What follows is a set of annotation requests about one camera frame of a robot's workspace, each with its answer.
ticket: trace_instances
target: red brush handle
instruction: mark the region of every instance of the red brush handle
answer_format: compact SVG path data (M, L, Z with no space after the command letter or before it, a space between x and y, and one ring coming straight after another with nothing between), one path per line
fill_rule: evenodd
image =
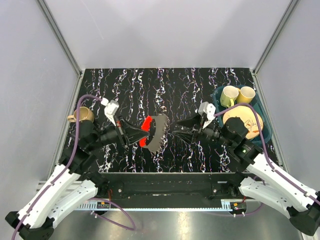
M144 120L144 122L142 123L141 129L144 130L144 131L149 132L151 122L152 122L152 117L151 116L147 116L146 119ZM146 141L147 141L146 137L142 138L139 141L140 147L144 147L146 145Z

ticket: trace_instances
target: shiny gray floor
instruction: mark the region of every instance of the shiny gray floor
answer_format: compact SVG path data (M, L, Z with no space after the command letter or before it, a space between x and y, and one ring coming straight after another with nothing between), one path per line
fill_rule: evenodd
M251 203L249 211L256 208ZM302 240L289 220L270 207L242 217L219 217L207 212L129 212L138 230L124 230L74 211L55 229L50 240ZM105 217L129 226L119 211Z

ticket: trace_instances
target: yellow plate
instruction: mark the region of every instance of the yellow plate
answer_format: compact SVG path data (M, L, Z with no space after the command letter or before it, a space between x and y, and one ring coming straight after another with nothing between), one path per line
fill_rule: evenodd
M261 116L257 113L261 130L264 129L264 122L262 121ZM242 122L244 122L244 126L249 130L248 134L245 136L247 139L254 139L259 135L259 129L257 125L257 121L252 110L247 106L237 106L229 111L227 111L222 118L223 124L229 118L239 117Z

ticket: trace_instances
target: white wall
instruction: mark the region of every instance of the white wall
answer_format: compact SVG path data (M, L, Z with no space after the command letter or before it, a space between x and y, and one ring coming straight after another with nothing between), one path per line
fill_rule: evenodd
M0 238L8 240L5 216L47 177L77 77L35 0L1 0L0 33Z
M251 67L290 0L46 0L81 68Z
M258 73L289 172L320 190L320 1L301 0Z

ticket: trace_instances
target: cup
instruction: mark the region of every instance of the cup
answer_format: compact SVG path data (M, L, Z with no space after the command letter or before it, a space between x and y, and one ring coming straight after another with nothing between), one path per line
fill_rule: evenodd
M256 96L256 92L252 87L243 86L241 89L238 88L239 96L236 99L236 103L249 104L252 99Z
M239 95L239 88L235 86L225 86L220 97L220 104L225 108L230 108L235 105L235 101Z
M75 123L77 119L77 110L74 111L73 115L70 115L66 118L70 123ZM79 121L83 120L89 120L91 122L94 122L95 115L94 113L87 107L81 106L80 112L79 112Z

